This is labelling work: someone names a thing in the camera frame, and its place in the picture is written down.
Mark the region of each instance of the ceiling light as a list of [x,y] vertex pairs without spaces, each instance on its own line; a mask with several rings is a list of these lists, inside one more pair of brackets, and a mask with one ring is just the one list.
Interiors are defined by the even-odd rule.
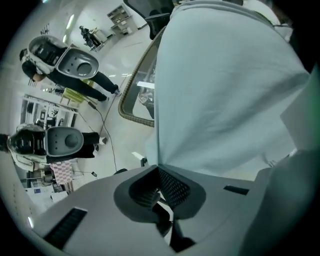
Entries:
[[34,228],[34,222],[33,222],[32,218],[28,217],[28,221],[29,221],[30,227],[33,229]]
[[75,17],[75,15],[72,14],[70,19],[69,19],[68,25],[66,25],[66,29],[67,30],[71,27],[71,24],[72,24],[72,21],[74,20],[74,17]]

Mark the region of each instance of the light blue cloth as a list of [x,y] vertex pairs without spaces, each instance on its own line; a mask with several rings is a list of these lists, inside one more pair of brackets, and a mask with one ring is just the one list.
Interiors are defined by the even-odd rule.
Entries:
[[257,172],[294,149],[280,114],[309,74],[272,26],[219,3],[176,8],[163,33],[150,164],[210,175]]

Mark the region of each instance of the white floor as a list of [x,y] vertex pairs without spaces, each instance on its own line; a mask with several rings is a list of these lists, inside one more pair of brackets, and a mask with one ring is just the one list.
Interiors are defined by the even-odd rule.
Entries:
[[[111,76],[109,77],[110,80],[123,91],[132,71],[150,43],[149,27],[145,27],[133,35],[124,37],[114,46],[107,44],[96,54],[100,62],[100,71],[108,77]],[[132,152],[144,156],[145,141],[153,132],[153,128],[126,120],[119,115],[120,97],[111,95],[96,84],[94,87],[110,97],[109,101],[99,102],[97,108],[105,120],[105,126],[112,139],[116,168],[112,145],[109,140],[107,145],[100,146],[99,153],[95,158],[78,159],[79,170],[89,172],[84,174],[84,183],[111,176],[116,172],[116,169],[126,168],[130,170],[140,167],[140,160]],[[108,137],[98,112],[86,103],[82,103],[80,113],[94,131],[101,132],[101,136]],[[91,132],[88,124],[84,122],[81,116],[78,116],[74,127],[81,132]],[[91,172],[95,172],[97,178],[92,176]]]

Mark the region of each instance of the person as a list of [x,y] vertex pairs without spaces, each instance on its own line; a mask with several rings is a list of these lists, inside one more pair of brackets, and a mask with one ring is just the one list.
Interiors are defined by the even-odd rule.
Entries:
[[89,47],[92,44],[94,44],[95,47],[101,45],[101,43],[96,39],[96,37],[89,33],[89,29],[85,28],[84,26],[80,26],[79,29],[81,30],[81,35],[83,36],[83,39],[86,41]]
[[[62,74],[58,72],[56,69],[54,69],[50,74],[39,74],[37,72],[36,65],[34,65],[31,60],[26,60],[25,56],[27,55],[27,53],[27,49],[23,49],[20,52],[19,59],[22,63],[22,71],[32,81],[40,82],[47,77],[55,84],[72,89],[82,95],[94,98],[99,102],[103,102],[107,99],[107,96],[102,94],[100,91],[88,86],[85,82],[81,81],[80,79]],[[94,81],[111,94],[115,94],[117,96],[121,95],[119,87],[113,82],[111,82],[111,80],[108,77],[106,77],[99,71],[90,80]]]
[[[22,124],[18,128],[20,130],[26,129],[35,132],[43,131],[42,128],[34,124]],[[82,148],[78,152],[66,156],[52,157],[48,155],[24,155],[16,153],[8,147],[7,141],[9,140],[10,136],[7,134],[0,134],[0,151],[11,153],[13,161],[18,167],[28,172],[33,172],[40,167],[44,167],[52,163],[67,161],[75,158],[94,158],[99,152],[99,145],[105,145],[107,143],[107,138],[100,137],[97,132],[82,132],[82,135],[84,139]]]

